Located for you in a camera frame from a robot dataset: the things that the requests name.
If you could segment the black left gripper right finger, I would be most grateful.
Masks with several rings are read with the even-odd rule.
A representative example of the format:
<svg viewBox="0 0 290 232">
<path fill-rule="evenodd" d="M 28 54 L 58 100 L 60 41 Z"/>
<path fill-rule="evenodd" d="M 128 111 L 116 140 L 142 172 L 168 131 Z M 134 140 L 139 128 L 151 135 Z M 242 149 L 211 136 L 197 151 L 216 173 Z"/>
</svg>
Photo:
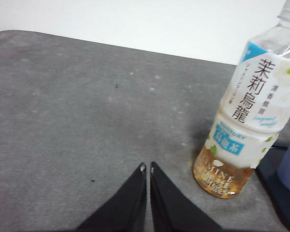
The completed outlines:
<svg viewBox="0 0 290 232">
<path fill-rule="evenodd" d="M 221 232 L 222 227 L 193 204 L 156 162 L 150 167 L 150 201 L 156 232 Z"/>
</svg>

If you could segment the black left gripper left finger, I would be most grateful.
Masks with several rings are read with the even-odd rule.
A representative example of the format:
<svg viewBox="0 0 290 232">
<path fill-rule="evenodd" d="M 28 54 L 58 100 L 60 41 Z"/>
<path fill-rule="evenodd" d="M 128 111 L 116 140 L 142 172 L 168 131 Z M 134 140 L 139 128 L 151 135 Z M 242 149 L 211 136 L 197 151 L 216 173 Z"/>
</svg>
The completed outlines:
<svg viewBox="0 0 290 232">
<path fill-rule="evenodd" d="M 118 191 L 83 221 L 77 232 L 143 232 L 147 205 L 146 165 L 142 162 Z"/>
</svg>

